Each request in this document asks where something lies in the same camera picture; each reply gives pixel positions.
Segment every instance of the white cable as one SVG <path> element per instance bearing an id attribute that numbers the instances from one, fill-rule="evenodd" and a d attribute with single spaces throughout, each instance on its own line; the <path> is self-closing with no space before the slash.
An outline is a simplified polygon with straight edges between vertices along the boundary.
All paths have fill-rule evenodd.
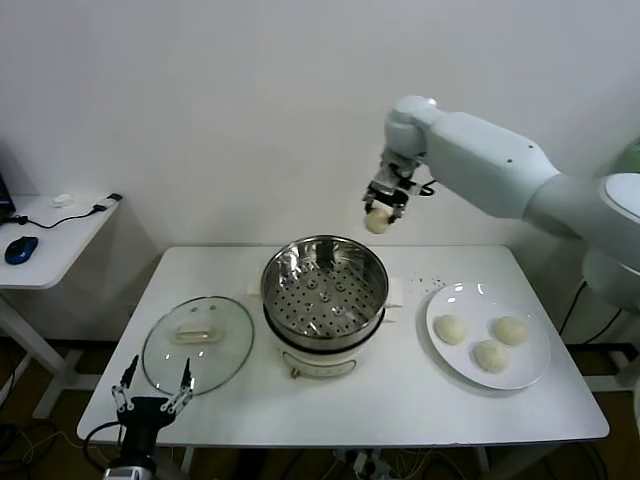
<path id="1" fill-rule="evenodd" d="M 38 447 L 39 445 L 42 445 L 43 443 L 45 443 L 45 442 L 47 442 L 47 441 L 51 440 L 52 438 L 54 438 L 54 437 L 56 437 L 56 436 L 58 436 L 58 435 L 60 435 L 62 438 L 64 438 L 64 439 L 66 440 L 66 442 L 67 442 L 69 445 L 71 445 L 73 448 L 82 449 L 82 445 L 77 445 L 77 444 L 73 443 L 73 442 L 71 441 L 71 439 L 67 436 L 67 434 L 66 434 L 65 432 L 63 432 L 63 431 L 55 432 L 55 433 L 53 433 L 53 434 L 49 435 L 48 437 L 46 437 L 46 438 L 44 438 L 44 439 L 40 440 L 40 441 L 39 441 L 39 442 L 37 442 L 37 443 L 33 443 L 33 442 L 31 442 L 31 440 L 29 439 L 29 437 L 27 437 L 27 435 L 26 435 L 24 432 L 22 432 L 22 431 L 21 431 L 21 432 L 19 432 L 19 434 L 20 434 L 20 436 L 22 436 L 22 438 L 24 438 L 24 439 L 25 439 L 25 441 L 29 444 L 29 449 L 28 449 L 26 452 L 24 452 L 24 455 L 22 456 L 22 461 L 23 461 L 23 462 L 25 462 L 25 463 L 30 463 L 30 462 L 33 460 L 33 454 L 34 454 L 34 452 L 35 452 L 36 447 Z M 105 462 L 109 463 L 109 460 L 107 460 L 107 458 L 103 455 L 103 453 L 100 451 L 100 449 L 99 449 L 98 447 L 95 447 L 95 446 L 94 446 L 94 447 L 89 447 L 89 449 L 97 450 L 97 451 L 98 451 L 98 454 L 102 457 L 102 459 L 103 459 Z"/>
<path id="2" fill-rule="evenodd" d="M 31 460 L 33 459 L 33 442 L 31 442 L 31 439 L 29 437 L 27 437 L 26 433 L 24 433 L 23 431 L 19 431 L 18 434 L 24 439 L 25 442 L 27 442 L 29 444 L 29 449 L 27 450 L 27 453 L 31 453 L 31 457 L 29 458 L 29 462 L 31 462 Z M 22 461 L 25 463 L 29 463 L 25 461 L 25 457 L 26 454 L 23 455 L 22 457 Z"/>
<path id="3" fill-rule="evenodd" d="M 329 470 L 327 470 L 327 473 L 325 473 L 320 480 L 327 480 L 327 478 L 329 478 L 329 475 L 331 475 L 331 472 L 333 472 L 333 469 L 336 468 L 337 464 L 338 464 L 338 459 L 336 458 L 333 461 L 333 464 L 331 465 Z"/>
<path id="4" fill-rule="evenodd" d="M 442 452 L 431 452 L 433 455 L 437 456 L 437 457 L 441 457 L 444 458 L 444 460 L 447 462 L 447 464 L 449 464 L 450 467 L 452 467 L 453 469 L 455 469 L 456 472 L 458 472 L 458 475 L 460 475 L 460 478 L 462 478 L 462 480 L 466 480 L 464 474 L 462 473 L 462 470 L 460 470 L 460 468 L 458 468 L 458 466 L 455 464 L 455 462 L 453 460 L 451 460 L 448 456 L 446 456 L 444 453 Z"/>

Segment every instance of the power cord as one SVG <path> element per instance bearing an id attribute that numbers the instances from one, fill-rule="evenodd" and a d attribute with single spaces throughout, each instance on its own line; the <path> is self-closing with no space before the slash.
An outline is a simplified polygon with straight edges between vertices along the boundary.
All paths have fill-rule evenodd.
<path id="1" fill-rule="evenodd" d="M 616 314 L 611 317 L 611 320 L 609 320 L 609 323 L 607 323 L 604 328 L 602 330 L 600 330 L 598 333 L 596 333 L 593 337 L 591 337 L 589 340 L 587 340 L 586 342 L 582 342 L 583 345 L 586 345 L 587 343 L 591 343 L 593 342 L 595 339 L 600 338 L 602 335 L 605 334 L 605 332 L 607 330 L 609 330 L 609 328 L 611 328 L 611 326 L 613 325 L 613 323 L 618 319 L 618 317 L 620 316 L 620 314 L 622 313 L 622 309 L 619 309 Z"/>
<path id="2" fill-rule="evenodd" d="M 574 295 L 573 301 L 571 302 L 571 306 L 569 307 L 569 310 L 567 311 L 567 314 L 564 317 L 564 321 L 562 322 L 562 326 L 560 327 L 560 330 L 558 331 L 558 334 L 560 336 L 562 336 L 562 334 L 564 332 L 564 329 L 567 327 L 567 322 L 571 318 L 571 314 L 573 313 L 573 310 L 576 308 L 578 300 L 580 299 L 580 294 L 582 294 L 583 290 L 586 287 L 587 287 L 587 282 L 585 282 L 584 279 L 583 279 L 582 283 L 580 283 L 580 288 L 578 288 L 578 291 Z"/>
<path id="3" fill-rule="evenodd" d="M 453 462 L 453 460 L 451 460 L 444 453 L 434 451 L 434 452 L 431 452 L 430 455 L 435 455 L 439 458 L 435 460 L 431 460 L 429 463 L 427 463 L 427 466 L 422 472 L 422 477 L 421 477 L 422 480 L 427 480 L 427 474 L 435 466 L 445 467 L 449 471 L 449 473 L 451 473 L 457 480 L 466 480 L 460 468 L 458 468 L 458 466 Z"/>
<path id="4" fill-rule="evenodd" d="M 582 452 L 584 452 L 585 456 L 587 457 L 587 459 L 589 460 L 589 463 L 591 464 L 591 468 L 593 469 L 593 472 L 595 473 L 596 476 L 596 480 L 609 480 L 609 472 L 607 471 L 607 466 L 604 463 L 604 460 L 602 459 L 602 456 L 600 456 L 600 452 L 598 452 L 598 449 L 596 447 L 594 447 L 593 445 L 590 444 L 577 444 L 577 446 L 580 448 L 580 450 Z M 593 457 L 589 454 L 589 450 L 587 449 L 587 447 L 590 447 L 593 450 L 593 453 L 595 454 L 596 458 L 598 459 L 598 463 L 600 465 L 600 468 L 602 469 L 602 475 L 600 473 L 600 469 L 598 467 L 596 467 L 596 463 L 593 461 Z M 553 480 L 559 480 L 558 477 L 555 475 L 555 473 L 553 473 L 553 470 L 551 469 L 551 466 L 549 465 L 549 460 L 548 457 L 545 457 L 542 460 L 542 463 L 544 464 L 544 468 L 547 471 L 547 473 L 549 474 L 549 476 L 553 479 Z"/>
<path id="5" fill-rule="evenodd" d="M 287 477 L 291 473 L 291 470 L 293 470 L 293 466 L 296 463 L 298 463 L 298 460 L 300 460 L 300 457 L 302 456 L 303 453 L 304 453 L 304 450 L 298 450 L 296 452 L 296 454 L 293 456 L 293 458 L 291 459 L 291 461 L 287 465 L 287 468 L 285 468 L 284 472 L 282 472 L 282 476 L 280 477 L 282 480 L 286 480 L 287 479 Z"/>
<path id="6" fill-rule="evenodd" d="M 75 215 L 73 217 L 66 217 L 63 218 L 61 220 L 58 220 L 57 222 L 55 222 L 52 225 L 43 225 L 41 223 L 36 222 L 35 220 L 31 220 L 29 217 L 27 217 L 26 215 L 21 215 L 21 216 L 17 216 L 17 217 L 9 217 L 9 218 L 4 218 L 0 221 L 0 223 L 17 223 L 18 225 L 25 225 L 27 223 L 30 223 L 32 225 L 35 225 L 37 227 L 40 228 L 45 228 L 47 230 L 50 230 L 52 228 L 57 227 L 58 225 L 60 225 L 61 223 L 64 222 L 68 222 L 69 220 L 77 220 L 79 218 L 87 218 L 90 217 L 91 215 L 98 213 L 98 212 L 104 212 L 105 210 L 107 210 L 109 207 L 111 207 L 112 205 L 116 204 L 117 202 L 119 202 L 120 200 L 122 200 L 122 195 L 118 194 L 118 193 L 112 193 L 111 195 L 109 195 L 108 197 L 104 198 L 103 200 L 99 201 L 98 203 L 96 203 L 90 211 L 88 211 L 87 213 L 83 214 L 83 215 Z"/>
<path id="7" fill-rule="evenodd" d="M 95 468 L 96 470 L 98 470 L 100 473 L 104 473 L 105 469 L 107 468 L 107 466 L 102 466 L 100 465 L 90 454 L 89 454 L 89 442 L 91 442 L 91 439 L 93 438 L 93 436 L 102 431 L 105 430 L 107 428 L 110 427 L 115 427 L 120 425 L 120 422 L 113 421 L 113 422 L 107 422 L 107 423 L 103 423 L 102 425 L 94 428 L 93 430 L 91 430 L 91 432 L 89 432 L 89 435 L 87 435 L 87 438 L 84 439 L 84 441 L 82 442 L 82 453 L 84 455 L 84 458 L 87 460 L 87 462 L 89 462 L 89 464 Z"/>

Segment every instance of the blue computer mouse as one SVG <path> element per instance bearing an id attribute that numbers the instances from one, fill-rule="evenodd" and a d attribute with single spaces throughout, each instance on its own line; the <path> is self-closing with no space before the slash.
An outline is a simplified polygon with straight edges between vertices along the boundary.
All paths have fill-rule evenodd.
<path id="1" fill-rule="evenodd" d="M 4 259 L 10 265 L 20 265 L 31 258 L 37 246 L 37 237 L 21 237 L 9 244 L 4 252 Z"/>

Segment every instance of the cable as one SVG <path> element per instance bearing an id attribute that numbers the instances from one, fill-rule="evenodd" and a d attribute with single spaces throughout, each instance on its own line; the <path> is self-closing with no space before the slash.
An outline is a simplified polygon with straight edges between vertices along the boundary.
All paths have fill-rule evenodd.
<path id="1" fill-rule="evenodd" d="M 9 390 L 7 390 L 7 396 L 2 399 L 2 403 L 0 403 L 0 412 L 4 409 L 4 405 L 9 400 L 11 396 L 11 392 L 13 392 L 13 386 L 16 383 L 16 366 L 13 363 L 13 359 L 11 358 L 11 353 L 9 352 L 9 348 L 5 347 L 4 353 L 7 355 L 7 361 L 9 362 L 9 367 L 11 368 L 11 383 L 9 383 Z"/>
<path id="2" fill-rule="evenodd" d="M 337 458 L 333 461 L 333 463 L 329 467 L 329 470 L 327 470 L 327 473 L 325 473 L 320 480 L 327 480 L 327 478 L 329 478 L 329 475 L 331 475 L 331 472 L 333 472 L 333 469 L 336 468 L 336 465 L 338 465 Z"/>
<path id="3" fill-rule="evenodd" d="M 609 328 L 611 327 L 611 325 L 613 325 L 613 322 L 615 322 L 618 317 L 620 316 L 620 314 L 622 313 L 622 309 L 619 309 L 616 314 L 611 318 L 611 320 L 609 320 L 609 323 L 607 323 L 604 328 L 602 330 L 600 330 L 598 333 L 596 333 L 593 337 L 591 337 L 589 340 L 587 340 L 586 342 L 582 342 L 583 345 L 586 345 L 587 343 L 593 342 L 596 338 L 599 338 L 601 335 L 604 335 L 604 333 L 609 330 Z"/>
<path id="4" fill-rule="evenodd" d="M 2 453 L 6 451 L 7 447 L 11 447 L 18 438 L 24 439 L 29 444 L 29 450 L 32 450 L 34 445 L 33 445 L 33 442 L 31 442 L 31 439 L 26 435 L 26 432 L 29 430 L 33 430 L 35 428 L 43 427 L 43 426 L 52 428 L 54 432 L 58 431 L 58 428 L 51 422 L 39 422 L 29 427 L 26 427 L 22 430 L 18 430 L 18 428 L 15 425 L 11 425 L 11 424 L 0 425 L 0 429 L 1 428 L 10 429 L 13 432 L 12 437 L 9 439 L 8 445 L 3 445 L 3 447 L 5 448 L 2 450 Z M 6 467 L 13 467 L 7 470 L 0 470 L 0 475 L 13 475 L 16 473 L 24 473 L 27 478 L 31 478 L 31 472 L 29 470 L 31 466 L 40 462 L 44 457 L 46 457 L 51 452 L 51 449 L 55 444 L 56 439 L 51 437 L 53 436 L 50 436 L 47 439 L 50 441 L 49 445 L 47 445 L 47 448 L 45 448 L 44 451 L 40 453 L 40 455 L 38 456 L 35 456 L 32 454 L 29 461 L 25 461 L 24 457 L 21 459 L 15 459 L 15 460 L 0 460 L 0 465 L 6 466 Z"/>
<path id="5" fill-rule="evenodd" d="M 433 468 L 435 465 L 441 465 L 446 467 L 447 470 L 449 470 L 449 472 L 458 480 L 466 480 L 464 474 L 462 473 L 462 470 L 460 470 L 460 468 L 458 468 L 458 466 L 453 462 L 453 460 L 451 460 L 444 453 L 433 451 L 433 452 L 430 452 L 430 455 L 435 455 L 437 457 L 440 457 L 440 459 L 432 460 L 430 463 L 427 464 L 424 471 L 422 472 L 422 480 L 426 480 L 427 473 L 429 473 L 429 470 Z"/>
<path id="6" fill-rule="evenodd" d="M 569 311 L 567 312 L 567 314 L 564 317 L 564 321 L 562 322 L 562 326 L 560 327 L 560 330 L 558 330 L 558 334 L 560 336 L 562 336 L 562 333 L 564 332 L 564 329 L 567 326 L 567 322 L 569 321 L 569 318 L 571 318 L 571 314 L 573 313 L 573 310 L 576 308 L 576 304 L 578 303 L 578 299 L 580 298 L 580 294 L 582 293 L 582 291 L 585 289 L 586 286 L 587 286 L 587 282 L 582 280 L 582 283 L 580 284 L 580 288 L 578 288 L 578 291 L 576 292 L 575 296 L 573 297 L 573 301 L 571 302 L 571 306 L 569 307 Z"/>
<path id="7" fill-rule="evenodd" d="M 0 223 L 17 223 L 19 225 L 24 225 L 26 223 L 30 223 L 30 224 L 35 225 L 37 227 L 50 230 L 52 228 L 57 227 L 61 223 L 68 222 L 69 220 L 77 220 L 79 218 L 87 218 L 87 217 L 93 215 L 94 213 L 104 212 L 109 207 L 111 207 L 112 205 L 114 205 L 117 202 L 119 202 L 120 200 L 122 200 L 122 198 L 123 198 L 122 195 L 117 194 L 117 193 L 112 193 L 108 197 L 106 197 L 106 198 L 100 200 L 98 203 L 96 203 L 93 207 L 91 207 L 91 210 L 88 211 L 87 213 L 85 213 L 83 215 L 75 215 L 75 216 L 72 216 L 72 217 L 63 218 L 61 220 L 58 220 L 56 223 L 54 223 L 52 225 L 42 225 L 41 223 L 38 223 L 35 220 L 31 220 L 29 217 L 27 217 L 25 215 L 20 215 L 20 216 L 17 216 L 17 217 L 3 218 L 2 220 L 0 220 Z"/>
<path id="8" fill-rule="evenodd" d="M 609 473 L 607 472 L 607 466 L 605 465 L 604 460 L 602 460 L 602 457 L 600 456 L 600 453 L 598 452 L 598 450 L 593 445 L 590 445 L 588 443 L 587 444 L 579 443 L 577 444 L 577 446 L 580 448 L 580 450 L 585 454 L 585 456 L 589 460 L 589 463 L 591 464 L 591 468 L 595 474 L 596 480 L 609 480 Z M 593 461 L 592 456 L 589 454 L 587 447 L 590 447 L 591 449 L 593 449 L 593 452 L 598 458 L 598 463 L 600 464 L 600 467 L 602 468 L 602 472 L 603 472 L 602 475 L 600 474 L 600 469 L 596 467 L 596 463 Z M 542 459 L 544 468 L 553 480 L 559 480 L 558 477 L 555 475 L 555 473 L 553 473 L 553 470 L 551 470 L 551 465 L 549 465 L 548 458 L 549 456 Z"/>
<path id="9" fill-rule="evenodd" d="M 607 465 L 604 463 L 604 460 L 600 456 L 600 452 L 595 447 L 595 445 L 593 445 L 591 443 L 585 443 L 584 445 L 580 444 L 580 447 L 584 450 L 585 453 L 587 453 L 587 447 L 591 448 L 593 453 L 596 455 L 596 458 L 598 459 L 598 463 L 600 464 L 600 467 L 602 468 L 602 475 L 603 475 L 604 480 L 609 480 L 609 472 L 607 470 Z"/>
<path id="10" fill-rule="evenodd" d="M 303 452 L 304 452 L 304 450 L 298 450 L 296 452 L 296 454 L 293 456 L 293 458 L 289 462 L 289 465 L 287 465 L 287 468 L 284 469 L 284 472 L 282 473 L 282 476 L 280 477 L 281 480 L 286 480 L 286 478 L 289 476 L 289 473 L 291 473 L 291 470 L 293 469 L 293 466 L 298 462 L 298 460 L 302 456 Z"/>
<path id="11" fill-rule="evenodd" d="M 96 213 L 98 210 L 92 209 L 90 212 L 85 213 L 84 215 L 76 215 L 75 217 L 67 217 L 67 218 L 63 218 L 62 220 L 58 220 L 56 223 L 52 224 L 52 225 L 42 225 L 41 223 L 38 223 L 34 220 L 29 220 L 27 218 L 26 223 L 30 223 L 32 225 L 35 225 L 37 227 L 40 228 L 46 228 L 47 230 L 50 230 L 52 228 L 57 227 L 58 225 L 60 225 L 61 223 L 67 222 L 69 220 L 77 220 L 78 218 L 87 218 L 90 215 L 93 215 L 94 213 Z"/>
<path id="12" fill-rule="evenodd" d="M 101 430 L 105 430 L 107 428 L 110 427 L 115 427 L 116 425 L 120 425 L 120 422 L 118 421 L 113 421 L 113 422 L 107 422 L 107 423 L 103 423 L 102 425 L 94 428 L 93 430 L 91 430 L 91 432 L 89 432 L 89 435 L 87 435 L 87 438 L 84 439 L 84 442 L 82 442 L 82 453 L 84 454 L 84 458 L 87 459 L 87 462 L 89 462 L 91 464 L 91 466 L 93 468 L 95 468 L 96 470 L 98 470 L 100 473 L 104 473 L 104 470 L 106 467 L 103 467 L 102 465 L 100 465 L 91 455 L 89 455 L 89 442 L 91 441 L 91 438 L 98 432 L 100 432 Z"/>

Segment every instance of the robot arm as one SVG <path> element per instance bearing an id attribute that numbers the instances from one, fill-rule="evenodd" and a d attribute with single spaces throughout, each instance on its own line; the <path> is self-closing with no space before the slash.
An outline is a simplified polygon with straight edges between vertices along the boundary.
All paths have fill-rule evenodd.
<path id="1" fill-rule="evenodd" d="M 385 140 L 380 170 L 364 197 L 374 233 L 402 216 L 410 195 L 421 194 L 411 177 L 425 164 L 435 180 L 488 215 L 583 238 L 591 246 L 584 275 L 592 288 L 621 308 L 638 308 L 640 175 L 571 178 L 535 142 L 466 113 L 441 111 L 422 97 L 395 105 L 385 120 Z M 392 212 L 374 208 L 376 201 Z M 615 278 L 602 282 L 605 271 Z M 629 276 L 639 279 L 624 299 L 613 292 L 622 271 L 627 287 Z"/>

